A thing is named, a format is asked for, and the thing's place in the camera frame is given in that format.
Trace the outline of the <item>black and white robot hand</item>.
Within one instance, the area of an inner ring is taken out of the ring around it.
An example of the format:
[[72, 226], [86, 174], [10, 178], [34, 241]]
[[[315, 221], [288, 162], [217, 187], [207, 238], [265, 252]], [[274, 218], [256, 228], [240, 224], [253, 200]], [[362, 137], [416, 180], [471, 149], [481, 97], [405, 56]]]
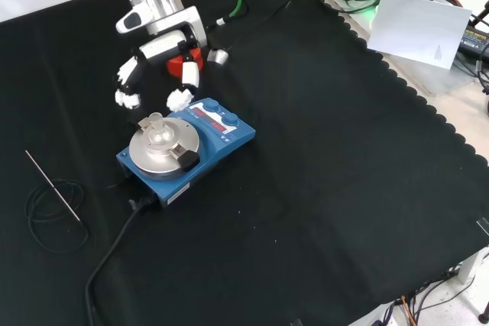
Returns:
[[142, 82], [162, 66], [181, 81], [167, 97], [167, 107], [171, 112], [188, 107], [199, 88], [203, 61], [196, 42], [188, 41], [182, 31], [171, 31], [135, 49], [117, 72], [115, 102], [128, 110], [140, 108]]

